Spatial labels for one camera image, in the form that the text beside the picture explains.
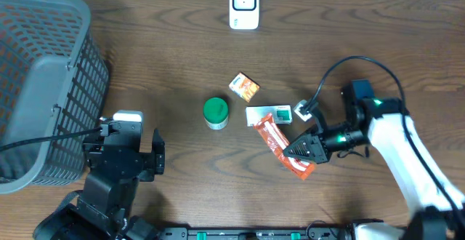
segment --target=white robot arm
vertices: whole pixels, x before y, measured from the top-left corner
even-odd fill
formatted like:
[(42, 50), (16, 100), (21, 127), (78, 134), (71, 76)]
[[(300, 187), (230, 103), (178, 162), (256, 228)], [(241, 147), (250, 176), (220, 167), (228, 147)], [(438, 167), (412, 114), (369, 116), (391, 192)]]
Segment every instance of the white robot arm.
[[(410, 210), (411, 218), (426, 208), (435, 207), (438, 211), (451, 211), (452, 206), (438, 190), (432, 178), (419, 161), (405, 137), (401, 113), (384, 114), (372, 119), (368, 129), (368, 139), (383, 156), (399, 185)], [(453, 203), (463, 209), (465, 195), (441, 172), (428, 150), (421, 142), (411, 117), (406, 116), (407, 128), (421, 156), (440, 181)], [(397, 240), (405, 231), (384, 223), (368, 223), (357, 226), (354, 235), (357, 240)]]

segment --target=white plug-in device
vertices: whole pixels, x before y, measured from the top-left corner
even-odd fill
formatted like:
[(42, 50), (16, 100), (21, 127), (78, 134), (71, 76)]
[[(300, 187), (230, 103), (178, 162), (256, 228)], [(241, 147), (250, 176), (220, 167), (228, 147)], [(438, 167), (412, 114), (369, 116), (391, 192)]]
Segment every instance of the white plug-in device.
[(230, 0), (230, 27), (255, 29), (259, 26), (260, 0)]
[(300, 119), (302, 119), (303, 121), (308, 121), (308, 119), (312, 118), (311, 113), (308, 113), (308, 114), (300, 113), (300, 108), (302, 108), (306, 103), (307, 103), (306, 100), (302, 100), (296, 106), (294, 106), (294, 109), (293, 109), (294, 113), (296, 113), (296, 115), (299, 116)]

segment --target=green lid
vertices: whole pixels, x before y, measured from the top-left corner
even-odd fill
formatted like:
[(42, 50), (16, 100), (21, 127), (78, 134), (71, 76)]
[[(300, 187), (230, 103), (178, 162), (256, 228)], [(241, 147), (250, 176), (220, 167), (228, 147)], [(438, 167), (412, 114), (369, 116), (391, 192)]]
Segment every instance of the green lid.
[(218, 97), (208, 99), (203, 106), (203, 117), (212, 124), (223, 122), (228, 113), (226, 102)]

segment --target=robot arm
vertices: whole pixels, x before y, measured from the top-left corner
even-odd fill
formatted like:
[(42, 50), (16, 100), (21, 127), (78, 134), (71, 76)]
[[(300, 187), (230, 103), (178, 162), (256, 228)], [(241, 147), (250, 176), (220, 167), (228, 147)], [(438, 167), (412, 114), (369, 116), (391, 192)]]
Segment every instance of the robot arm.
[[(442, 186), (452, 198), (459, 209), (465, 202), (465, 196), (455, 187), (441, 172), (428, 150), (416, 133), (412, 119), (407, 117), (407, 128), (411, 137), (433, 171), (434, 176), (442, 183)], [(427, 207), (436, 207), (439, 211), (452, 210), (444, 195), (438, 191), (431, 177), (413, 152), (410, 144), (405, 139), (402, 128), (402, 114), (385, 114), (382, 118), (372, 119), (368, 129), (368, 139), (383, 156), (387, 166), (391, 170), (397, 184), (407, 201), (411, 216)]]
[(354, 224), (352, 239), (445, 239), (446, 228), (456, 232), (456, 239), (462, 239), (465, 196), (440, 171), (420, 141), (411, 117), (406, 116), (413, 144), (455, 207), (461, 210), (459, 219), (456, 214), (452, 218), (450, 202), (405, 136), (400, 100), (376, 98), (367, 80), (352, 81), (341, 93), (347, 118), (341, 124), (328, 126), (316, 103), (307, 110), (305, 101), (296, 106), (294, 111), (298, 111), (299, 116), (303, 119), (310, 116), (316, 124), (295, 139), (284, 150), (284, 155), (322, 164), (330, 160), (333, 152), (351, 150), (356, 145), (371, 144), (378, 149), (407, 201), (412, 221), (406, 232), (381, 223)]
[[(139, 182), (152, 182), (165, 167), (165, 142), (155, 129), (152, 151), (140, 152), (143, 115), (118, 111), (102, 119), (100, 133), (86, 137), (90, 168), (84, 189), (71, 193), (34, 231), (34, 239), (156, 239), (143, 219), (129, 219)], [(78, 196), (77, 205), (69, 202)]]

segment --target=orange snack box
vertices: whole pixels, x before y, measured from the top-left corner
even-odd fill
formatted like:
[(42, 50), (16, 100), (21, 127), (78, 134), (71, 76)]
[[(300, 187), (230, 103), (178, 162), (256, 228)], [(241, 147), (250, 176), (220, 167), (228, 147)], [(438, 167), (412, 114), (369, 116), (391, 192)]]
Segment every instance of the orange snack box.
[(248, 103), (255, 93), (259, 91), (260, 86), (243, 73), (239, 73), (232, 80), (230, 89)]

